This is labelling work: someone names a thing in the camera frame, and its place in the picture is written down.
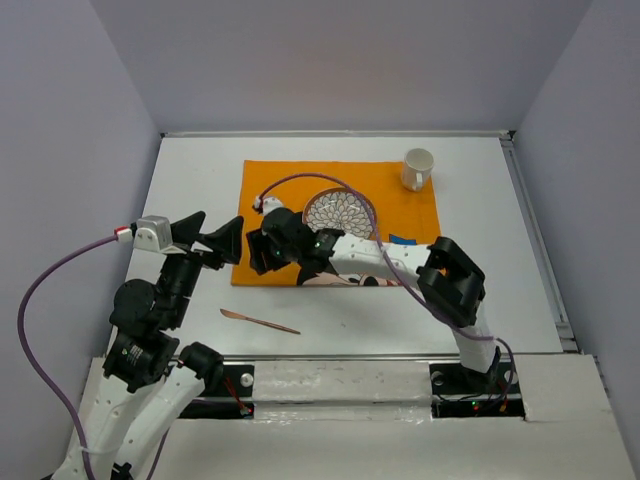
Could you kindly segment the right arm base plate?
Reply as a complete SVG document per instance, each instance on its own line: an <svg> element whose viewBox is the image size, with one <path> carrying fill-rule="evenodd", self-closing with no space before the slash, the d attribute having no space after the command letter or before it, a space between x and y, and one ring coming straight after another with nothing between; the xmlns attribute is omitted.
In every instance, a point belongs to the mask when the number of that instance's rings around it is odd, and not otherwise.
<svg viewBox="0 0 640 480"><path fill-rule="evenodd" d="M516 374L500 362L488 384L458 363L429 365L431 413L434 419L521 418L525 408Z"/></svg>

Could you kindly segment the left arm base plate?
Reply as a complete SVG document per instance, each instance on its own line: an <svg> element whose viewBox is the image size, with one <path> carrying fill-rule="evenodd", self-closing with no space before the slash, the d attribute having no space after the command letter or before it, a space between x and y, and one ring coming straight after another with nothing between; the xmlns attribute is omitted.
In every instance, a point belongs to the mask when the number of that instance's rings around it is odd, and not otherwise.
<svg viewBox="0 0 640 480"><path fill-rule="evenodd" d="M224 367L221 380L191 401L180 419L249 420L255 412L255 366L240 363Z"/></svg>

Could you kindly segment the white ceramic mug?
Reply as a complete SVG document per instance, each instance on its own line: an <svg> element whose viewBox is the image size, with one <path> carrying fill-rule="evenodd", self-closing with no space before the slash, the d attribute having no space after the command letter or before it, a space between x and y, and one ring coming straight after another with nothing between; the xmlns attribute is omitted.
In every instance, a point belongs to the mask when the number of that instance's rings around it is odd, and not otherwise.
<svg viewBox="0 0 640 480"><path fill-rule="evenodd" d="M402 185L412 192L421 191L431 176L434 164L434 157L429 151L422 148L409 150L402 165Z"/></svg>

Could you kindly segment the floral patterned plate copper rim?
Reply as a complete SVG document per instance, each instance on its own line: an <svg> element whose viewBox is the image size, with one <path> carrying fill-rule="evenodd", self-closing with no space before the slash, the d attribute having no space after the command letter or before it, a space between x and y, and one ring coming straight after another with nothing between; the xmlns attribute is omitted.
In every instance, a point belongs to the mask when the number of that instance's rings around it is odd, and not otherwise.
<svg viewBox="0 0 640 480"><path fill-rule="evenodd" d="M374 237L375 208L349 190L320 191L305 205L303 221L312 230L338 229L364 239Z"/></svg>

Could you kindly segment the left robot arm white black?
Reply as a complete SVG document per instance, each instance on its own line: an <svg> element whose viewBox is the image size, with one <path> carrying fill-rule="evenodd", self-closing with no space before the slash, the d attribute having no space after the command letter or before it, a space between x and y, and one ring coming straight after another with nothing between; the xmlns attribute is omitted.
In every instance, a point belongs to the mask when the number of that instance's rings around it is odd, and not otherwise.
<svg viewBox="0 0 640 480"><path fill-rule="evenodd" d="M219 388L222 355L198 342L180 347L171 335L183 323L202 269L241 259L243 218L204 234L205 217L202 211L177 222L146 216L114 230L114 241L161 254L164 262L156 281L128 280L116 291L109 317L116 337L54 478L135 478L184 408Z"/></svg>

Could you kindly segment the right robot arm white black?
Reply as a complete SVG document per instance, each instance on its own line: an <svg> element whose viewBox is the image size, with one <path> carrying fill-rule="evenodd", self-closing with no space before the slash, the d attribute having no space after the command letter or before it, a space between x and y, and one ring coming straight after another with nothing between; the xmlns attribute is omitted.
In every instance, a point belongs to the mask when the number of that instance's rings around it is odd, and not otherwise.
<svg viewBox="0 0 640 480"><path fill-rule="evenodd" d="M340 229L314 231L302 214L277 207L246 234L250 267L259 275L297 264L312 273L366 274L395 280L453 333L460 379L482 392L497 378L500 348L481 312L485 274L451 239L401 245L364 239Z"/></svg>

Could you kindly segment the copper knife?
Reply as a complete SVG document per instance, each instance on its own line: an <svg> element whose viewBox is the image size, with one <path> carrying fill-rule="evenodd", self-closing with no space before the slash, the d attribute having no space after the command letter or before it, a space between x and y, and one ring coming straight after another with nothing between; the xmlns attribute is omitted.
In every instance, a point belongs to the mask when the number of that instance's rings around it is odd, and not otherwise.
<svg viewBox="0 0 640 480"><path fill-rule="evenodd" d="M260 325L260 326L267 327L267 328L270 328L270 329L286 332L286 333L293 334L293 335L300 335L301 334L301 332L296 330L296 329L292 329L292 328L289 328L289 327L286 327L286 326L283 326L283 325L280 325L280 324L276 324L276 323L273 323L273 322L269 322L269 321L260 320L260 319L256 319L256 318L253 318L253 317L249 317L249 316L246 316L246 315L243 315L243 314L240 314L240 313L237 313L237 312L233 312L233 311L230 311L230 310L227 310L227 309L220 308L219 311L224 317L229 318L229 319L234 319L234 320L238 320L238 321L245 321L245 322L253 323L253 324L256 324L256 325Z"/></svg>

